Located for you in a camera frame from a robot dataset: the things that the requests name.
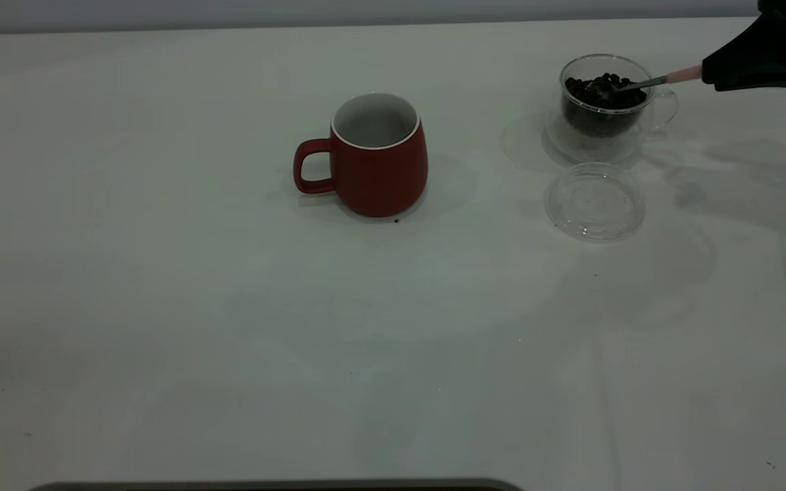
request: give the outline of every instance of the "white table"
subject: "white table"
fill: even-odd
[[[567,60],[659,74],[750,22],[0,37],[0,490],[786,489],[786,90],[679,86],[630,239],[581,243],[542,205]],[[370,90],[426,127],[398,223],[292,183]]]

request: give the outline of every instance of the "coffee beans in glass cup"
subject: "coffee beans in glass cup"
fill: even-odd
[[[593,138],[619,136],[633,127],[651,103],[652,88],[620,93],[651,76],[630,59],[593,54],[575,59],[559,75],[562,114],[578,133]]]
[[[567,165],[635,162],[648,134],[674,118],[678,97],[668,87],[609,93],[651,77],[636,62],[613,54],[572,60],[559,73],[559,95],[543,111],[549,151]]]

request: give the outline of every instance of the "glass mug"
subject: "glass mug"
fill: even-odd
[[[644,102],[632,108],[604,109],[574,97],[566,80],[588,81],[617,74],[640,82],[653,78],[631,59],[613,54],[589,54],[574,59],[559,73],[559,108],[547,114],[548,137],[559,152],[580,162],[623,162],[641,149],[645,137],[660,130],[678,111],[678,97],[667,88],[647,87]]]

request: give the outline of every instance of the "metal spoon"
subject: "metal spoon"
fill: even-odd
[[[702,65],[691,66],[690,68],[672,72],[671,74],[665,74],[662,77],[651,78],[651,80],[637,82],[626,87],[616,87],[607,80],[593,80],[590,84],[587,84],[587,86],[595,90],[600,97],[608,100],[611,99],[611,94],[618,92],[637,88],[654,87],[663,84],[675,84],[687,80],[698,80],[698,78],[702,78]]]

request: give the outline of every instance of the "glass cup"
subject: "glass cup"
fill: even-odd
[[[636,178],[602,162],[578,164],[554,181],[545,195],[545,209],[558,230],[597,242],[630,236],[645,220]]]
[[[663,128],[678,111],[678,97],[664,87],[643,88],[645,101],[625,109],[596,108],[566,88],[569,78],[587,81],[603,74],[617,74],[634,82],[653,78],[641,65],[613,54],[582,56],[562,69],[559,106],[548,112],[546,131],[556,149],[575,162],[624,161],[641,149],[649,133]]]

